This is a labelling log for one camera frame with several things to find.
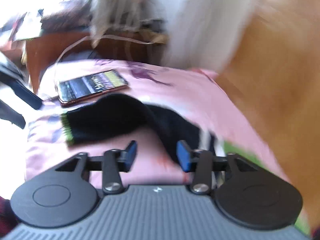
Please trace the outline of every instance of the black round pad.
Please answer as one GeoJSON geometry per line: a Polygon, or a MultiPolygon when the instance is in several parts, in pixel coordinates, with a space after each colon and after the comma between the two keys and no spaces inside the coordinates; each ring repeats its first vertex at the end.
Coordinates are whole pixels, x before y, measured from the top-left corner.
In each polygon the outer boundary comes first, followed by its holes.
{"type": "Polygon", "coordinates": [[[302,208],[299,191],[263,169],[234,174],[217,189],[215,202],[229,219],[257,230],[293,224],[302,208]]]}
{"type": "Polygon", "coordinates": [[[96,189],[73,172],[43,173],[21,185],[11,207],[24,223],[41,228],[62,227],[85,217],[98,201],[96,189]]]}

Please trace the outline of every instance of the pink bedsheet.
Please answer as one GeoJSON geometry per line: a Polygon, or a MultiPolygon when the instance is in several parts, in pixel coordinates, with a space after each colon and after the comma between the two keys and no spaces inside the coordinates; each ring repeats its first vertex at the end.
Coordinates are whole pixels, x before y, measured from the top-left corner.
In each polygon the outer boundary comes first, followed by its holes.
{"type": "MultiPolygon", "coordinates": [[[[129,82],[130,89],[122,90],[122,93],[143,102],[174,109],[190,122],[215,133],[221,141],[228,140],[255,152],[269,170],[287,179],[268,146],[227,95],[209,78],[215,75],[212,72],[204,74],[126,61],[82,60],[60,63],[49,69],[43,76],[39,95],[54,96],[54,80],[69,80],[109,69],[118,70],[129,82]]],[[[121,174],[125,185],[185,183],[189,180],[188,175],[171,161],[155,133],[148,127],[90,145],[67,147],[59,118],[64,111],[66,109],[62,109],[59,103],[46,101],[38,118],[29,124],[27,179],[78,152],[88,152],[90,156],[102,155],[108,149],[125,148],[131,140],[136,140],[138,154],[132,171],[121,174]]],[[[91,183],[101,187],[99,172],[92,173],[91,183]]]]}

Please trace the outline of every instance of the orange wooden surface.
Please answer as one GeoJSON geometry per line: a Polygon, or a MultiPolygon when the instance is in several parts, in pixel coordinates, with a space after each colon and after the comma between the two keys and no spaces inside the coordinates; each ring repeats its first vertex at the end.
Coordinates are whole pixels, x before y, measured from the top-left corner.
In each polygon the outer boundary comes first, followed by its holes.
{"type": "Polygon", "coordinates": [[[320,225],[320,0],[259,0],[218,84],[273,150],[320,225]]]}
{"type": "MultiPolygon", "coordinates": [[[[128,36],[129,38],[144,40],[139,33],[112,33],[119,36],[128,36]]],[[[55,63],[60,54],[66,47],[88,36],[88,32],[65,32],[65,33],[49,33],[41,37],[27,40],[26,52],[27,52],[27,68],[30,73],[30,80],[33,91],[36,93],[39,87],[39,75],[40,72],[55,63]]],[[[127,41],[118,41],[110,39],[102,39],[99,45],[96,47],[96,51],[103,58],[110,59],[122,59],[133,60],[138,62],[148,62],[147,45],[131,43],[127,41]]],[[[71,49],[71,52],[80,52],[83,50],[91,50],[91,42],[84,41],[75,48],[71,49]]]]}

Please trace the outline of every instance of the phone screen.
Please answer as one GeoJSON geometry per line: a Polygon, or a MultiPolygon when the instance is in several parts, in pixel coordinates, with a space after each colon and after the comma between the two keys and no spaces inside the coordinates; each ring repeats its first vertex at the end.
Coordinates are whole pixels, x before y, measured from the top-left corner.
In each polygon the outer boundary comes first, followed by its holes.
{"type": "Polygon", "coordinates": [[[63,102],[127,85],[127,81],[116,71],[109,70],[80,78],[60,82],[58,90],[63,102]]]}

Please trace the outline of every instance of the green stripe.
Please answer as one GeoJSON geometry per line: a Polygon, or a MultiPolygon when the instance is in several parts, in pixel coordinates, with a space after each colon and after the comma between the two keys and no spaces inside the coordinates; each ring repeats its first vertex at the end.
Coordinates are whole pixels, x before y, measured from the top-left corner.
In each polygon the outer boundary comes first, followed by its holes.
{"type": "Polygon", "coordinates": [[[71,127],[68,121],[67,113],[61,115],[61,122],[63,133],[66,135],[67,144],[68,146],[71,146],[74,144],[74,140],[71,132],[71,127]]]}

